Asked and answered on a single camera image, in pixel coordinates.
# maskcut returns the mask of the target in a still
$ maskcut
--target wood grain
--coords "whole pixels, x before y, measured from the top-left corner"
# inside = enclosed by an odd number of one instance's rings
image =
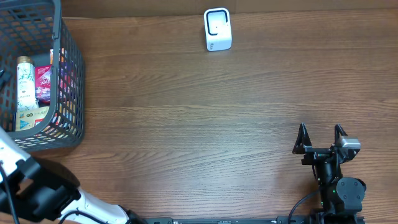
[[[106,18],[202,14],[215,7],[230,13],[397,8],[392,0],[63,0],[66,17]]]
[[[67,21],[86,60],[86,136],[34,155],[143,217],[276,217],[316,188],[291,153],[299,124],[328,147],[341,123],[362,142],[343,165],[368,185],[361,215],[398,223],[397,16],[237,14],[232,49],[213,53],[202,16]]]

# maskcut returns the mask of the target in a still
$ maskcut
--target white can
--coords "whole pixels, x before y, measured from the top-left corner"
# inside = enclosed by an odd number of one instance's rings
[[[39,108],[35,96],[35,68],[27,56],[17,58],[17,110],[27,111]]]

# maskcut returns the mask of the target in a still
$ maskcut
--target black cable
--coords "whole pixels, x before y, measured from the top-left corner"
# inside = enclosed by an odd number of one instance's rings
[[[309,193],[309,194],[306,195],[304,198],[301,198],[301,200],[299,200],[299,201],[293,206],[293,208],[291,209],[291,211],[290,211],[290,213],[289,213],[289,217],[287,218],[287,224],[290,224],[291,219],[292,219],[292,215],[293,215],[293,213],[294,213],[294,210],[296,210],[296,208],[297,208],[301,203],[303,203],[304,201],[306,201],[306,199],[312,198],[312,197],[313,197],[314,195],[316,195],[319,191],[320,191],[320,189],[318,189],[318,190],[316,190],[316,191],[314,191],[314,192]]]
[[[87,218],[89,218],[89,219],[91,219],[91,220],[93,220],[94,222],[97,222],[97,223],[99,223],[99,224],[107,224],[106,222],[102,222],[101,220],[95,218],[94,216],[89,215],[89,214],[84,213],[84,212],[81,212],[81,211],[79,211],[79,210],[71,211],[71,212],[66,213],[66,214],[63,216],[63,218],[60,220],[60,222],[59,222],[58,224],[64,223],[64,221],[65,221],[65,220],[67,219],[67,217],[70,216],[70,215],[83,215],[84,217],[87,217]]]
[[[313,178],[315,178],[315,180],[317,180],[317,175],[315,173],[315,165],[312,165],[312,173],[313,173]]]
[[[296,210],[296,208],[303,203],[304,201],[306,201],[308,198],[312,198],[314,195],[316,195],[319,191],[323,190],[324,188],[328,187],[329,185],[331,185],[334,181],[334,179],[338,176],[337,172],[338,172],[338,153],[337,153],[337,148],[336,148],[336,152],[335,152],[335,156],[336,156],[336,173],[335,176],[329,181],[328,184],[325,184],[324,186],[318,188],[318,190],[309,193],[308,195],[306,195],[304,198],[302,198],[301,200],[299,200],[291,209],[290,213],[289,213],[289,217],[287,218],[287,224],[291,224],[291,219],[294,213],[294,210]],[[312,171],[314,172],[315,175],[315,169],[314,169],[314,165],[312,165]]]
[[[6,174],[6,171],[4,171],[4,169],[2,168],[1,163],[0,163],[0,173],[1,173],[1,177],[2,177],[2,183],[4,185],[4,188],[6,189],[8,204],[10,206],[10,212],[11,212],[12,218],[14,219],[15,224],[19,224],[17,212],[16,212],[15,206],[14,206],[14,200],[12,198],[10,186],[9,186],[8,180],[7,180],[7,174]]]

